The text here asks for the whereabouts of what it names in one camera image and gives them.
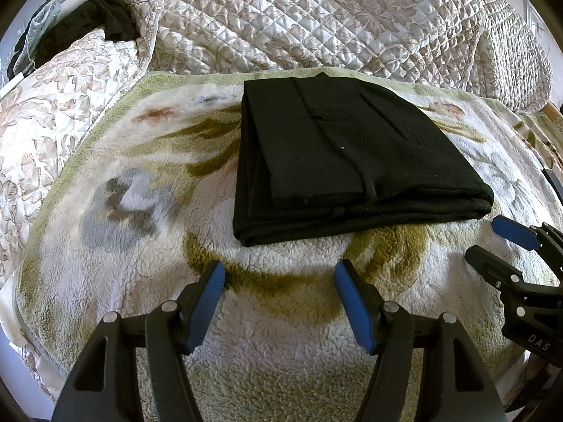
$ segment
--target sherpa fleece texture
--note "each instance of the sherpa fleece texture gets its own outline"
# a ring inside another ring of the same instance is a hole
[[[244,248],[232,219],[244,80],[362,78],[427,112],[494,190],[483,220],[399,225]],[[227,270],[205,342],[186,363],[206,421],[353,420],[374,358],[356,345],[333,285],[351,259],[385,299],[416,314],[451,311],[493,376],[521,351],[500,333],[498,293],[463,260],[479,244],[555,284],[539,258],[495,236],[504,214],[561,227],[563,209],[499,102],[331,68],[247,75],[148,75],[94,127],[34,223],[16,304],[36,349],[66,375],[103,314],[146,313],[175,298],[210,259]],[[146,420],[151,409],[140,359]],[[416,408],[415,355],[404,417]]]

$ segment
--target pillow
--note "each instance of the pillow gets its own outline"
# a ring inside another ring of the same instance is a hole
[[[0,287],[18,267],[47,192],[106,109],[145,74],[162,0],[126,0],[141,35],[93,30],[0,101]]]
[[[477,0],[165,0],[152,69],[333,66],[465,89]]]
[[[481,0],[483,34],[466,90],[502,101],[518,114],[541,111],[550,100],[550,61],[525,20],[506,0]]]

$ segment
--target quilted bedspread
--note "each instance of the quilted bedspread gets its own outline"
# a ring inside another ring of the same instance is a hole
[[[334,66],[537,112],[551,66],[505,0],[165,0],[154,70]]]

